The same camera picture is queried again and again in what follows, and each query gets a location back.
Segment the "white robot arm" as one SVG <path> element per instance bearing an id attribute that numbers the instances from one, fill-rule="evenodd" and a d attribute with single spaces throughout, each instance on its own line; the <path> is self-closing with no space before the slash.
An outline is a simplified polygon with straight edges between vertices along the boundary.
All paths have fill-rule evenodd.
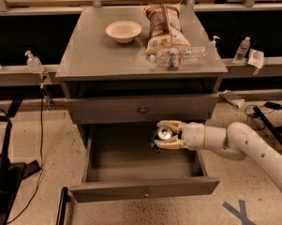
<path id="1" fill-rule="evenodd" d="M 162 120 L 156 124 L 151 146 L 158 150 L 209 150 L 220 157 L 253 159 L 282 192 L 282 155 L 245 123 L 233 122 L 227 128 L 202 123 Z"/>

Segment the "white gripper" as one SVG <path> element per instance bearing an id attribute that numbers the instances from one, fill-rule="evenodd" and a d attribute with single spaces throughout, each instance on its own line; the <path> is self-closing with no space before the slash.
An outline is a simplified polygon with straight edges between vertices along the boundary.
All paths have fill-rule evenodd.
<path id="1" fill-rule="evenodd" d="M 190 151 L 203 149 L 205 140 L 205 125 L 203 124 L 194 122 L 185 124 L 179 120 L 161 120 L 156 126 L 158 128 L 167 127 L 176 134 L 181 132 L 181 141 L 179 139 L 173 139 L 172 141 L 155 140 L 155 145 L 160 149 L 188 149 Z"/>

